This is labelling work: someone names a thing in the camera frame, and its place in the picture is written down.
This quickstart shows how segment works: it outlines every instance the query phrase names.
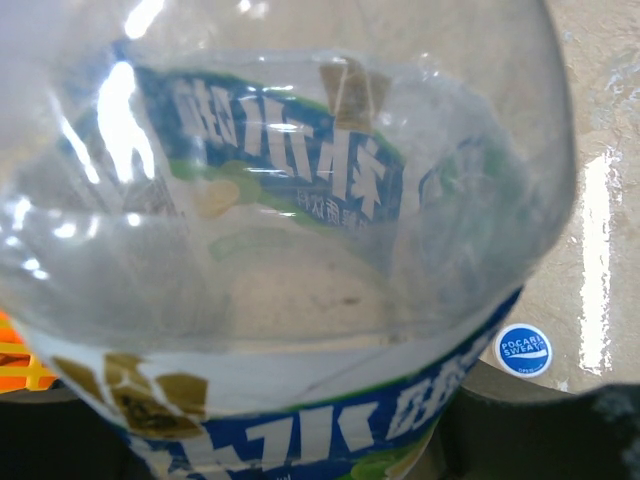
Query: pocari sweat logo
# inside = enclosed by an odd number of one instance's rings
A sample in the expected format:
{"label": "pocari sweat logo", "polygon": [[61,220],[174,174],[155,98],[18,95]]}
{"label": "pocari sweat logo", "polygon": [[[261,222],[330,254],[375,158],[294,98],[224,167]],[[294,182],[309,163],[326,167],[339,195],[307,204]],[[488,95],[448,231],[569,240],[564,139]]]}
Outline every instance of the pocari sweat logo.
{"label": "pocari sweat logo", "polygon": [[549,368],[553,350],[540,329],[518,323],[498,334],[495,354],[507,372],[526,378],[541,375]]}

